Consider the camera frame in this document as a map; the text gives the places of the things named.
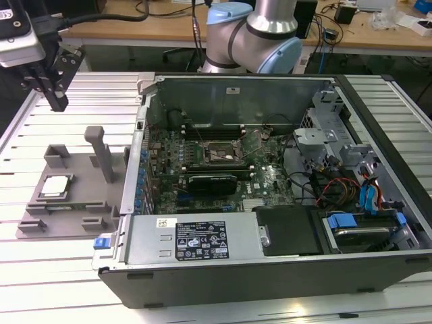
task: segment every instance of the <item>power connector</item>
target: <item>power connector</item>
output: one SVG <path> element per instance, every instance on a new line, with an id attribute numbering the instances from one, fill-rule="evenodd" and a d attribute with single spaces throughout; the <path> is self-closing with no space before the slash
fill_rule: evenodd
<path id="1" fill-rule="evenodd" d="M 326 28 L 324 30 L 324 39 L 327 41 L 336 41 L 339 36 L 339 32 L 334 29 Z"/>

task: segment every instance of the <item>motherboard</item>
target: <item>motherboard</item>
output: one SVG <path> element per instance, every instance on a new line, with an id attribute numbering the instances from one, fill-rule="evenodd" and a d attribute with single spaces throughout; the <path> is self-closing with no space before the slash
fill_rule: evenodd
<path id="1" fill-rule="evenodd" d="M 135 214 L 238 212 L 293 204 L 279 156 L 287 136 L 270 133 L 244 126 L 211 132 L 149 127 L 140 166 L 146 179 L 137 186 Z"/>

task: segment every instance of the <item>floor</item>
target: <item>floor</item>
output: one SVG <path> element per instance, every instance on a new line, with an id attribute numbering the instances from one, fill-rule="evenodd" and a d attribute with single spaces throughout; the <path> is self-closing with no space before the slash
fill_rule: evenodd
<path id="1" fill-rule="evenodd" d="M 167 50 L 161 47 L 108 47 L 88 46 L 86 48 L 93 71 L 158 71 L 185 72 L 186 65 L 192 56 L 192 50 L 169 55 L 168 62 L 162 60 L 162 53 Z M 321 55 L 315 55 L 306 72 L 316 74 L 321 64 Z M 425 85 L 432 80 L 432 67 L 419 67 L 405 57 L 378 57 L 360 55 L 330 55 L 325 57 L 324 74 L 389 74 L 414 99 L 417 100 Z M 189 71 L 198 68 L 198 60 L 190 66 Z M 0 134 L 20 108 L 26 97 L 20 81 L 12 78 L 8 71 L 0 70 L 1 118 Z M 418 102 L 427 115 L 432 115 L 432 87 Z"/>

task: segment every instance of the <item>desk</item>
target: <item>desk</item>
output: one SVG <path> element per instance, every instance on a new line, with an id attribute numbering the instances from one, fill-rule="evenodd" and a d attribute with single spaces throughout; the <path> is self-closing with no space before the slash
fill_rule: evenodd
<path id="1" fill-rule="evenodd" d="M 48 144 L 66 144 L 71 153 L 90 153 L 83 134 L 88 125 L 98 124 L 105 129 L 104 141 L 111 152 L 122 152 L 130 145 L 139 106 L 135 101 L 137 79 L 138 73 L 79 73 L 67 90 L 70 105 L 64 113 L 52 112 L 48 102 L 32 91 L 1 138 L 0 323 L 430 321 L 432 272 L 418 273 L 372 294 L 132 310 L 124 307 L 91 269 L 92 240 L 17 240 L 17 224 L 45 168 L 43 155 Z M 340 319 L 340 313 L 356 313 L 360 318 Z"/>
<path id="2" fill-rule="evenodd" d="M 319 0 L 317 12 L 324 5 L 335 1 Z M 105 12 L 137 16 L 136 2 L 133 0 L 107 0 Z M 414 0 L 399 3 L 398 9 L 412 16 L 422 17 L 413 10 Z M 162 14 L 187 7 L 171 3 L 170 0 L 158 0 L 150 3 L 150 11 Z M 200 22 L 203 46 L 207 37 L 207 8 L 199 6 L 196 14 Z M 334 17 L 334 10 L 327 16 Z M 374 31 L 368 24 L 370 13 L 360 12 L 354 16 L 351 25 L 344 25 L 344 38 L 335 47 L 334 53 L 361 55 L 395 55 L 432 57 L 432 38 L 421 37 L 410 29 L 399 27 L 398 30 Z M 325 25 L 332 27 L 330 21 Z M 190 17 L 161 19 L 149 17 L 143 22 L 100 21 L 74 26 L 62 34 L 65 42 L 73 45 L 122 45 L 148 47 L 194 47 L 192 23 Z M 307 39 L 303 40 L 302 57 L 296 66 L 296 73 L 304 73 L 309 55 L 318 41 L 317 27 L 312 26 Z"/>

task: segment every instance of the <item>power supply label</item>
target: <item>power supply label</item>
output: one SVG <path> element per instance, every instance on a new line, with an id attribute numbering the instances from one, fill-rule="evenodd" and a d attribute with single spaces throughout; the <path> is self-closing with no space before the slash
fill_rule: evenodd
<path id="1" fill-rule="evenodd" d="M 228 259 L 224 221 L 200 221 L 175 225 L 175 258 L 179 261 Z"/>

